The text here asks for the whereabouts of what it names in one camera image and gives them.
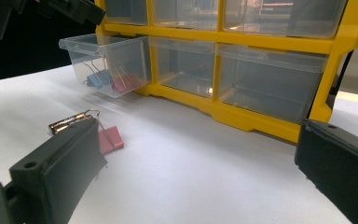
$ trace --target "translucent drawer compartment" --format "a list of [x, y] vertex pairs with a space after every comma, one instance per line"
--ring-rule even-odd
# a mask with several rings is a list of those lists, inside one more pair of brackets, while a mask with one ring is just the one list
[[147, 24], [146, 0], [105, 0], [106, 16], [110, 22]]
[[346, 0], [226, 0], [224, 30], [261, 35], [329, 38]]
[[216, 29], [218, 0], [152, 0], [155, 25]]
[[96, 91], [118, 97], [147, 83], [147, 37], [134, 39], [82, 35], [60, 40], [67, 49], [76, 79]]
[[150, 45], [157, 49], [159, 83], [211, 97], [213, 42], [150, 37]]
[[219, 45], [219, 99], [300, 123], [310, 110], [326, 57]]

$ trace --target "dark background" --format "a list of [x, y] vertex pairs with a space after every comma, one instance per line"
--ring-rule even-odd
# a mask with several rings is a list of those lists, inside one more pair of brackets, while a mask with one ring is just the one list
[[37, 6], [29, 1], [22, 14], [12, 11], [0, 40], [0, 79], [68, 65], [68, 52], [58, 47], [59, 40], [95, 32], [89, 21], [79, 24], [58, 11], [48, 19], [37, 12]]

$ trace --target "yellow plastic frame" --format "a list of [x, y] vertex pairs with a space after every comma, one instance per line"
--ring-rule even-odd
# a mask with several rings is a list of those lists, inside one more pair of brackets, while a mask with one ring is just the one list
[[[104, 0], [95, 0], [95, 4], [104, 8]], [[104, 18], [102, 24], [97, 27], [96, 32], [208, 40], [214, 41], [216, 48], [218, 43], [228, 43], [264, 49], [297, 50], [326, 54], [328, 55], [328, 61], [313, 105], [311, 106], [309, 118], [324, 122], [329, 121], [332, 109], [326, 104], [326, 99], [341, 59], [346, 53], [358, 46], [358, 0], [348, 0], [341, 23], [337, 29], [337, 34], [330, 39], [247, 35], [224, 32], [222, 27], [225, 0], [219, 0], [219, 6], [217, 29], [215, 31], [155, 26], [152, 16], [152, 0], [146, 0], [147, 25], [139, 26], [112, 23], [109, 22], [107, 18]], [[152, 80], [150, 84], [138, 89], [136, 92], [143, 95], [151, 94], [162, 96], [185, 105], [194, 106], [200, 111], [210, 114], [215, 120], [244, 131], [258, 130], [291, 142], [297, 142], [300, 130], [299, 124], [219, 102], [217, 99], [217, 91], [213, 91], [212, 98], [204, 98], [160, 85], [157, 78], [157, 67], [155, 66], [155, 64], [157, 64], [156, 59], [155, 49], [150, 48]], [[213, 89], [218, 90], [220, 57], [216, 54], [214, 60]]]

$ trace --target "blue binder clip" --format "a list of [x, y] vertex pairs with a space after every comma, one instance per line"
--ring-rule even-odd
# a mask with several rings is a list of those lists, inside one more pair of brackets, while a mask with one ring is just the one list
[[100, 71], [92, 62], [92, 60], [90, 61], [91, 65], [94, 67], [94, 69], [97, 71], [95, 71], [94, 69], [92, 69], [92, 67], [89, 64], [86, 64], [86, 62], [83, 62], [84, 65], [86, 65], [89, 70], [91, 70], [91, 72], [93, 74], [89, 75], [87, 77], [87, 86], [89, 87], [96, 87], [98, 90], [100, 88], [102, 88], [104, 85], [111, 85], [112, 84], [112, 77], [109, 74], [109, 71], [104, 69], [102, 71]]

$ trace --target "white tablecloth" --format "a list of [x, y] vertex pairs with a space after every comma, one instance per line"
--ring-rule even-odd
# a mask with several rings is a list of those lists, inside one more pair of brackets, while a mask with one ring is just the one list
[[[71, 66], [0, 80], [0, 181], [51, 137], [48, 124], [91, 107], [125, 148], [70, 223], [349, 223], [297, 169], [294, 145], [163, 98], [88, 91]], [[331, 123], [358, 135], [358, 103], [337, 99]]]

